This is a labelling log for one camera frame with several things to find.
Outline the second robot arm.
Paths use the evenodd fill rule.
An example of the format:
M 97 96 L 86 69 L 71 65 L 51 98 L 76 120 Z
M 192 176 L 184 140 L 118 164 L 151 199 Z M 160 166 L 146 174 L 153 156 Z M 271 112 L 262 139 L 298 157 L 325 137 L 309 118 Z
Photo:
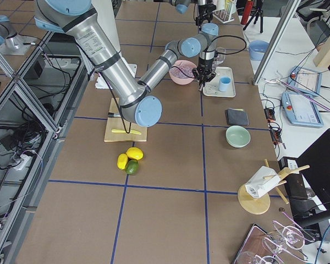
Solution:
M 213 13 L 217 6 L 211 0 L 159 0 L 157 3 L 168 3 L 175 7 L 176 11 L 184 14 L 190 7 L 194 5 L 194 22 L 201 29 L 204 23 L 210 23 L 213 20 Z

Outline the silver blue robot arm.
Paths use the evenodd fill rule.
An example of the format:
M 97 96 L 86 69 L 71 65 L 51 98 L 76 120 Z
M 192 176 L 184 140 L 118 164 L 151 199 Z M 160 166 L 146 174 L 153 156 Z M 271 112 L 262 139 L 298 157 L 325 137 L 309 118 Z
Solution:
M 149 70 L 135 80 L 119 52 L 111 1 L 36 1 L 36 26 L 75 38 L 96 72 L 119 96 L 122 118 L 141 127 L 155 125 L 162 114 L 160 100 L 151 91 L 181 57 L 203 54 L 215 44 L 218 26 L 205 23 L 193 37 L 172 41 Z

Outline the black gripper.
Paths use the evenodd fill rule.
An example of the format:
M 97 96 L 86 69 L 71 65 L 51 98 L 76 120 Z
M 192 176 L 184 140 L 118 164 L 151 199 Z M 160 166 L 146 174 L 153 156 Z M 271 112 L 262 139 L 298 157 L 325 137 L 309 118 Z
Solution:
M 192 69 L 193 76 L 200 83 L 208 83 L 216 73 L 212 69 L 216 51 L 202 51 L 199 55 L 198 65 Z

